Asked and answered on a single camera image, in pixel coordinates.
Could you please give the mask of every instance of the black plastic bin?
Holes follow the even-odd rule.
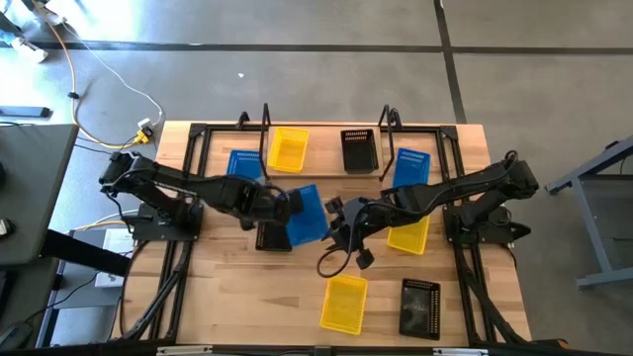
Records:
[[[373,130],[344,130],[340,132],[340,140],[345,172],[363,174],[378,169]]]

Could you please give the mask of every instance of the yellow cable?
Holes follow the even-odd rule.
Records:
[[[38,9],[38,12],[40,13],[40,16],[46,21],[46,23],[50,27],[50,30],[52,31],[52,33],[55,35],[55,37],[59,41],[59,44],[61,45],[61,48],[63,48],[63,52],[66,54],[66,59],[68,59],[68,65],[70,66],[70,77],[71,77],[71,80],[72,80],[72,93],[75,93],[75,67],[72,64],[72,59],[70,58],[70,53],[68,52],[68,49],[66,48],[66,44],[64,44],[63,40],[61,39],[61,37],[57,33],[57,30],[55,29],[55,27],[50,23],[50,21],[48,20],[48,18],[44,14],[44,12],[36,4],[36,1],[35,0],[31,0],[31,2],[33,3],[33,6],[35,6],[35,8]],[[90,138],[90,140],[92,140],[95,143],[99,143],[99,144],[101,144],[102,146],[104,146],[106,148],[112,148],[112,149],[124,149],[124,148],[129,148],[129,147],[132,147],[132,146],[138,144],[138,141],[139,141],[138,137],[135,138],[135,140],[132,141],[131,143],[127,143],[127,144],[107,144],[107,143],[103,142],[102,140],[100,140],[99,138],[93,136],[89,132],[83,130],[83,128],[81,128],[81,126],[77,122],[77,116],[76,116],[76,113],[75,113],[75,98],[70,98],[70,113],[72,115],[72,122],[79,127],[79,130],[83,134],[85,134],[88,138]]]

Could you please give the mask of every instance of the black metal bracket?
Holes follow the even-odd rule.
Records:
[[[190,217],[186,224],[187,228],[176,228],[165,223],[159,212],[151,206],[141,203],[138,207],[140,218],[150,218],[148,221],[135,223],[135,231],[132,238],[146,241],[193,241],[198,239],[204,215],[202,203],[193,202],[189,209]]]

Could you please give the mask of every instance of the gray metal stand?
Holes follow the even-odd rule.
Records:
[[[633,175],[597,173],[633,154],[633,135],[610,146],[561,179],[545,186],[551,195],[574,187],[595,250],[600,273],[579,278],[579,288],[633,280],[633,267],[617,268],[612,263],[616,240],[633,241]]]

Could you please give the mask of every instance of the black basket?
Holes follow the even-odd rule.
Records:
[[[439,340],[439,284],[403,279],[399,332]]]
[[[260,222],[257,226],[255,249],[259,251],[289,252],[293,250],[293,246],[290,245],[284,225]]]
[[[341,131],[340,140],[343,147],[343,165],[347,173],[371,173],[378,169],[373,130]]]

